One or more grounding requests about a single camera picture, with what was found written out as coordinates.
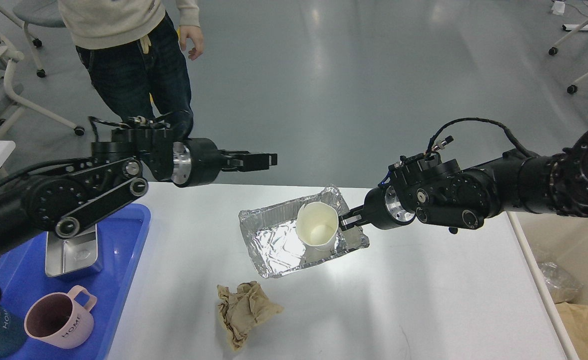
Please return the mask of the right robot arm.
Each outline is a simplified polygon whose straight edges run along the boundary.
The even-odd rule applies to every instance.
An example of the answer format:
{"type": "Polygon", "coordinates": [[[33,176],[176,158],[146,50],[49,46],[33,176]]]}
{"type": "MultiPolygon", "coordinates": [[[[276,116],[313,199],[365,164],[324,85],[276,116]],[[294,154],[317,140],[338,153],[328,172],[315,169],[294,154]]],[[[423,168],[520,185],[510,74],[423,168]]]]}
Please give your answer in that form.
{"type": "Polygon", "coordinates": [[[433,135],[424,152],[391,164],[363,205],[339,216],[339,228],[372,224],[389,230],[419,220],[456,234],[479,229],[502,212],[588,218],[588,130],[574,146],[540,156],[527,150],[503,123],[492,125],[504,130],[513,149],[462,170],[455,159],[440,157],[453,137],[437,141],[433,135]]]}

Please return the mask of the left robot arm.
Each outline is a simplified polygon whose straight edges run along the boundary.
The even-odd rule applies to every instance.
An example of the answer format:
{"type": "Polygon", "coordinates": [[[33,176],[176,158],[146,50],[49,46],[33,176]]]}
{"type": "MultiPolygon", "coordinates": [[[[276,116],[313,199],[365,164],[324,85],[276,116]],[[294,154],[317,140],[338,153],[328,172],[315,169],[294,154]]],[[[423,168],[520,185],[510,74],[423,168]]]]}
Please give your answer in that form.
{"type": "Polygon", "coordinates": [[[277,164],[275,153],[223,150],[190,137],[187,111],[106,125],[111,139],[95,139],[90,156],[41,162],[0,180],[0,257],[44,231],[71,239],[141,198],[148,191],[144,169],[157,182],[185,188],[277,164]]]}

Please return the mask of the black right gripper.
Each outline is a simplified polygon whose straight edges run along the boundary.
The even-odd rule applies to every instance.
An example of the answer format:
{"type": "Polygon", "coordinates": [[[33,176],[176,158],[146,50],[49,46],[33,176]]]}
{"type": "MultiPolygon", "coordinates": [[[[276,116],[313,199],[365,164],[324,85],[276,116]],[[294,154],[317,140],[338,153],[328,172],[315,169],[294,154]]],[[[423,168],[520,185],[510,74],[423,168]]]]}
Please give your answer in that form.
{"type": "Polygon", "coordinates": [[[372,224],[381,230],[391,230],[411,224],[415,214],[401,205],[392,186],[376,187],[364,199],[364,207],[350,209],[339,215],[339,228],[347,231],[354,227],[372,224]]]}

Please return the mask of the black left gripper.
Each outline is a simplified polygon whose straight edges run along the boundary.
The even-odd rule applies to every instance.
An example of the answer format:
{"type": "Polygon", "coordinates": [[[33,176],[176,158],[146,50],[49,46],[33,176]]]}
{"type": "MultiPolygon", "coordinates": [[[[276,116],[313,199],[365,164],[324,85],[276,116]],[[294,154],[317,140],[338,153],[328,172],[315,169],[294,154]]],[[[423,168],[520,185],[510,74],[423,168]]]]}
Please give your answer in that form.
{"type": "Polygon", "coordinates": [[[277,153],[219,150],[206,137],[188,138],[173,143],[172,182],[180,188],[208,185],[220,171],[252,173],[277,164],[277,153]]]}

